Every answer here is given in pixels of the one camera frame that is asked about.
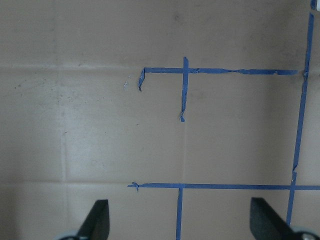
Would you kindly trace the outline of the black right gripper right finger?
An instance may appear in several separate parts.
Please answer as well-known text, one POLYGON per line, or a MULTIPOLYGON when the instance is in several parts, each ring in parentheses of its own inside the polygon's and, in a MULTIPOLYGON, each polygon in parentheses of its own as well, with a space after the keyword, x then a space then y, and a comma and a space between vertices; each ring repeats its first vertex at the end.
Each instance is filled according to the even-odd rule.
POLYGON ((261 197, 250 201, 250 231, 256 240, 297 240, 296 233, 261 197))

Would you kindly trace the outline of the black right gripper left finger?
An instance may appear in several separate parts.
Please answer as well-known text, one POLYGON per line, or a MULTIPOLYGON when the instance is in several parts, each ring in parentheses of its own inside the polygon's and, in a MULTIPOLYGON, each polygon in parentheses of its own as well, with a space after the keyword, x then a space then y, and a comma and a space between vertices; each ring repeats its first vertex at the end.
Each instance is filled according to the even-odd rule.
POLYGON ((109 234, 109 202, 107 199, 96 200, 76 233, 76 238, 78 240, 107 240, 109 234))

